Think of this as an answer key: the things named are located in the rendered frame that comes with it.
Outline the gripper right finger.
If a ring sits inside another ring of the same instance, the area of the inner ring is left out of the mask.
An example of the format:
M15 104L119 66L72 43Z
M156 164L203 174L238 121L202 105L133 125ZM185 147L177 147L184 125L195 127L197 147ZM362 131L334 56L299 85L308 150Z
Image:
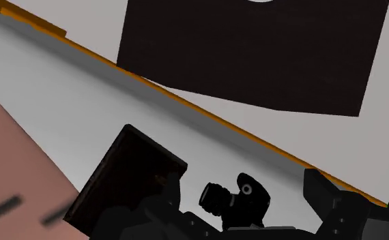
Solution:
M322 220L317 240L389 240L389 203L340 190L314 168L304 170L303 197Z

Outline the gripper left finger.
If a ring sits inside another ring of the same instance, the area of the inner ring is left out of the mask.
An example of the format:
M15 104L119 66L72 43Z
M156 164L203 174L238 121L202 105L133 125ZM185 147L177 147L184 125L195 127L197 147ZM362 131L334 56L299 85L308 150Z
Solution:
M89 240L218 240L220 231L187 211L179 210L179 175L172 172L159 195L144 198L131 211L105 209Z

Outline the dark brown box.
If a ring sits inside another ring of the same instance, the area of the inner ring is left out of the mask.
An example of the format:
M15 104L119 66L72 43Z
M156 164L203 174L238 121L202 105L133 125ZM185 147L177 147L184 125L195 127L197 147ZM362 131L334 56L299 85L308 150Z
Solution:
M181 158L126 124L63 220L89 237L104 210L136 209L144 198L162 192L168 174L181 177L187 168Z

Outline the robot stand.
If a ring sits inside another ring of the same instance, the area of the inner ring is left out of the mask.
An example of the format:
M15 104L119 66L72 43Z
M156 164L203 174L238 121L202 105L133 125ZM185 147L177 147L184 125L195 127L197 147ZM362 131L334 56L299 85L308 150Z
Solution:
M166 87L357 117L389 0L128 0L117 65Z

